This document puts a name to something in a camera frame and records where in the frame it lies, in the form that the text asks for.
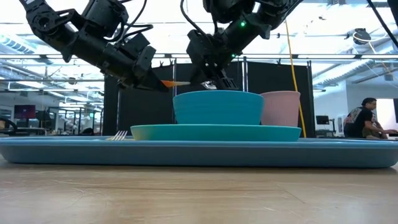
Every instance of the computer monitor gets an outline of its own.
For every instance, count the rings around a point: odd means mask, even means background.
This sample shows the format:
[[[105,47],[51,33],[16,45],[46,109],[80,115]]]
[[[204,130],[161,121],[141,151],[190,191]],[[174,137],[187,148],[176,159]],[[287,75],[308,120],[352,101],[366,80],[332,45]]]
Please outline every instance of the computer monitor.
[[[329,116],[316,116],[317,124],[325,125],[329,124]]]
[[[36,105],[15,105],[14,119],[36,118]]]

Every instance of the yellow cable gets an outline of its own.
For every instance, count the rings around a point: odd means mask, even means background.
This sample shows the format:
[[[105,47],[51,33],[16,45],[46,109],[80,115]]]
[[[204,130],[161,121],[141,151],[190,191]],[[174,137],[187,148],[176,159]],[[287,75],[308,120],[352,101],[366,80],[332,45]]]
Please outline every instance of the yellow cable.
[[[290,64],[291,64],[291,66],[292,66],[292,76],[293,76],[294,89],[295,89],[296,92],[298,92],[299,89],[297,88],[296,74],[294,73],[292,46],[291,46],[291,44],[290,44],[289,27],[288,27],[288,25],[287,25],[287,20],[285,20],[285,25],[286,25],[286,34],[287,34],[287,44],[288,44],[288,46],[289,46]],[[306,137],[307,137],[307,132],[306,132],[306,130],[305,130],[305,123],[304,123],[303,109],[302,109],[302,107],[301,107],[301,102],[300,102],[299,111],[300,111],[301,124],[302,124],[302,128],[303,128],[303,135],[304,135],[304,137],[306,138]]]

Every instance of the black partition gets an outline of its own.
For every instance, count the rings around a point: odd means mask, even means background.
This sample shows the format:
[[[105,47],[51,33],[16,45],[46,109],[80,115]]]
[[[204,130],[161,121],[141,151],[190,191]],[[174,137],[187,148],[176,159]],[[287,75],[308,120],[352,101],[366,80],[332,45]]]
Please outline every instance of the black partition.
[[[176,67],[176,81],[188,82],[192,74],[193,66],[191,63],[177,64]],[[242,90],[243,72],[242,72],[242,62],[233,62],[225,70],[226,74],[230,78],[234,78],[237,86]],[[186,93],[190,91],[200,91],[207,90],[203,85],[196,86],[179,86],[177,88],[177,94]]]
[[[310,66],[294,66],[298,91],[301,93],[303,118],[307,137],[315,137],[313,110],[312,73]],[[248,62],[248,91],[266,93],[270,91],[294,91],[292,67],[271,63]]]
[[[161,80],[173,79],[173,68],[154,68]],[[119,99],[119,129],[130,130],[133,125],[171,124],[172,91],[160,93],[156,91],[128,89],[121,91]]]
[[[112,136],[118,131],[118,80],[110,75],[104,78],[104,113],[102,135]]]

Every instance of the person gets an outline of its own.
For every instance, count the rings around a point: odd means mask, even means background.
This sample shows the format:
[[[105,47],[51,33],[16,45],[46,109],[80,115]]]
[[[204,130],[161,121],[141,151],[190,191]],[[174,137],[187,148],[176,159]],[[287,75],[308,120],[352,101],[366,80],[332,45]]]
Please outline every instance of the person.
[[[365,98],[362,105],[353,109],[344,120],[344,135],[346,138],[365,138],[363,129],[366,128],[374,133],[395,134],[396,130],[384,130],[381,125],[374,126],[372,122],[373,112],[376,109],[375,98]]]
[[[373,113],[373,117],[372,117],[372,124],[373,124],[373,126],[375,126],[377,128],[382,128],[380,123],[378,123],[376,121],[376,115],[374,113]],[[388,138],[386,134],[372,131],[372,130],[368,129],[367,127],[363,128],[362,135],[366,139],[387,139]]]

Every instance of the teal plate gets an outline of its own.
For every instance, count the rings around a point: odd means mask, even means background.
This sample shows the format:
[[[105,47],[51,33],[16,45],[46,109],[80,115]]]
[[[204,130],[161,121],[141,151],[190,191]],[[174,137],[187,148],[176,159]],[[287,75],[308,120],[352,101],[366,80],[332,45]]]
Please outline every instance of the teal plate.
[[[301,128],[264,125],[158,124],[132,126],[135,140],[294,142]]]

